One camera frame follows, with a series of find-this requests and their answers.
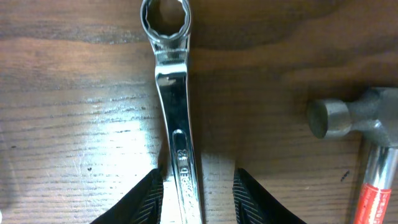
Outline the chrome combination wrench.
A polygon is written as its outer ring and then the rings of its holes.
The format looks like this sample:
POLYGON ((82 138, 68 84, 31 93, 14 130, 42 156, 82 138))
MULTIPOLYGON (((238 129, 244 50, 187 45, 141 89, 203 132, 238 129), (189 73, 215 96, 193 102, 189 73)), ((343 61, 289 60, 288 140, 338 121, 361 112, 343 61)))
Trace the chrome combination wrench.
POLYGON ((190 122, 188 59, 192 12, 190 3, 181 0, 183 24, 172 34, 165 34, 150 22, 153 0, 143 0, 141 24, 155 56, 155 83, 164 115, 175 177, 182 223, 203 223, 195 152, 190 122))

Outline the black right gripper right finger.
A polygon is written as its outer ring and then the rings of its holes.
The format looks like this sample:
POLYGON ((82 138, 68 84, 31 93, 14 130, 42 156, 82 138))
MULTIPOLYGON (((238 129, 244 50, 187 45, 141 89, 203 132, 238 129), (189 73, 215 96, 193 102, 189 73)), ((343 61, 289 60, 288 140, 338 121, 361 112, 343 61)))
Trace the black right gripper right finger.
POLYGON ((235 169, 233 198, 238 224, 306 224, 243 168, 235 169))

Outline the small red-handled claw hammer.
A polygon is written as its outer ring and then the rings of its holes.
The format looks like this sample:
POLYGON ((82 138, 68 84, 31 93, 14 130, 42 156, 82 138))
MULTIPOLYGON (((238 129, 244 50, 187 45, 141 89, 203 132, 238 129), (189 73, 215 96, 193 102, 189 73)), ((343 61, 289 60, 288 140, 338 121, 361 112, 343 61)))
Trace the small red-handled claw hammer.
POLYGON ((363 135, 370 149, 353 222, 382 223, 397 170, 397 89, 373 87, 352 102, 314 100, 307 106, 307 118, 318 139, 353 131, 363 135))

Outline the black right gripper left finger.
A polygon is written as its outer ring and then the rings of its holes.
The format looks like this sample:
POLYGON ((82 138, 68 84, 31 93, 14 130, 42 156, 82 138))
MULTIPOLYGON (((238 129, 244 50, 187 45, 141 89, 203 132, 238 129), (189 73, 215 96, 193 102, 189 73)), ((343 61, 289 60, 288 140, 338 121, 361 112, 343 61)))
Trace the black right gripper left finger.
POLYGON ((91 224, 159 224, 163 196, 161 169, 152 169, 118 203, 91 224))

